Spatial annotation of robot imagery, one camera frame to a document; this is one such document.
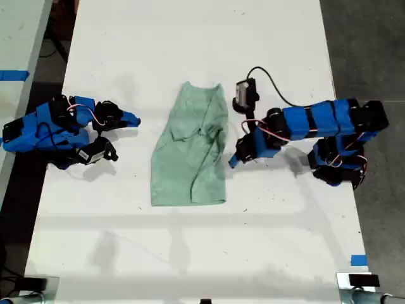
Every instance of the gray floor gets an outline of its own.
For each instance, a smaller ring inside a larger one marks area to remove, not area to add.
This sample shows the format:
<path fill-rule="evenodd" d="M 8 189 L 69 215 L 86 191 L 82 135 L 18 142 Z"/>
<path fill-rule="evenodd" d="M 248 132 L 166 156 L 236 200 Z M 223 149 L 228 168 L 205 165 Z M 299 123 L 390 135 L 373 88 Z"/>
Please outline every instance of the gray floor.
<path fill-rule="evenodd" d="M 405 296 L 405 1 L 321 0 L 338 98 L 384 100 L 390 127 L 366 145 L 355 192 L 364 246 L 382 290 Z"/>

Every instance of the crumpled fabric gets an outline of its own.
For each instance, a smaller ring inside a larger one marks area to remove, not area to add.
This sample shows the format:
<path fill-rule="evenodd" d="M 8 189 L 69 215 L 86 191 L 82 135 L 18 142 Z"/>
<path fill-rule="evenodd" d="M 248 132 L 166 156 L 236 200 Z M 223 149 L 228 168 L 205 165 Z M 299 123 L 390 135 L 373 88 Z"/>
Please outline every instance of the crumpled fabric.
<path fill-rule="evenodd" d="M 152 206 L 215 205 L 225 202 L 221 156 L 228 110 L 223 88 L 186 82 L 170 112 L 151 159 Z"/>

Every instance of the white tabletop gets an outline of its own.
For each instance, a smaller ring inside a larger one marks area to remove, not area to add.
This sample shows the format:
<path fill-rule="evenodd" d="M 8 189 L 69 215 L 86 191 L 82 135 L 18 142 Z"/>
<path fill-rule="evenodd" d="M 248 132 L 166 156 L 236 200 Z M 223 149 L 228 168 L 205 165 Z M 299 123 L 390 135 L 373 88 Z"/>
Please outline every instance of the white tabletop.
<path fill-rule="evenodd" d="M 24 116 L 52 0 L 0 0 L 0 70 L 29 71 L 26 82 L 0 81 L 0 127 Z M 0 207 L 14 154 L 0 148 Z"/>
<path fill-rule="evenodd" d="M 235 83 L 267 68 L 292 102 L 333 99 L 318 0 L 83 0 L 63 92 L 110 99 L 141 117 L 107 133 L 116 163 L 47 171 L 26 275 L 61 278 L 57 303 L 339 303 L 336 272 L 364 254 L 350 184 L 330 187 L 299 158 L 227 167 L 227 202 L 151 207 L 150 158 L 187 80 L 221 83 L 223 161 L 242 137 Z M 260 72 L 257 116 L 284 107 Z"/>

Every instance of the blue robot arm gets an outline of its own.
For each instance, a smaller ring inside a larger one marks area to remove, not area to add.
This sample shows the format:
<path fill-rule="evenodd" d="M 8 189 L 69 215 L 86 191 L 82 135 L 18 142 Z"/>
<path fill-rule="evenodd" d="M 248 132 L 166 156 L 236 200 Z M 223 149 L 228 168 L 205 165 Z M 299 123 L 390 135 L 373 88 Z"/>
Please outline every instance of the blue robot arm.
<path fill-rule="evenodd" d="M 89 142 L 84 129 L 90 122 L 99 134 L 93 143 Z M 34 112 L 7 123 L 3 128 L 3 147 L 14 153 L 37 150 L 62 169 L 74 163 L 94 163 L 102 157 L 116 161 L 113 145 L 101 137 L 101 132 L 139 124 L 139 118 L 122 111 L 111 101 L 95 105 L 91 98 L 68 99 L 60 95 L 38 106 Z"/>
<path fill-rule="evenodd" d="M 236 153 L 229 161 L 232 168 L 238 162 L 271 158 L 289 141 L 323 137 L 308 154 L 313 175 L 331 186 L 351 181 L 356 188 L 366 169 L 364 143 L 389 124 L 379 101 L 360 106 L 355 99 L 338 99 L 282 110 L 272 108 L 266 117 L 256 120 L 253 112 L 258 100 L 254 79 L 237 83 L 233 108 L 246 115 L 250 132 L 237 141 Z"/>

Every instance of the blue tape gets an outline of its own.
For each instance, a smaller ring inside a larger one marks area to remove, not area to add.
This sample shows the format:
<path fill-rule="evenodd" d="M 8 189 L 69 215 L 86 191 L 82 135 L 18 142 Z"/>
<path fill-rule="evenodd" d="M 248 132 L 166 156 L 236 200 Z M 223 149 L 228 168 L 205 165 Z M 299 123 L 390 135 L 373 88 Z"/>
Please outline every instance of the blue tape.
<path fill-rule="evenodd" d="M 0 70 L 0 81 L 26 81 L 30 72 L 17 70 Z"/>
<path fill-rule="evenodd" d="M 367 266 L 367 256 L 366 255 L 352 255 L 350 264 L 352 266 Z"/>

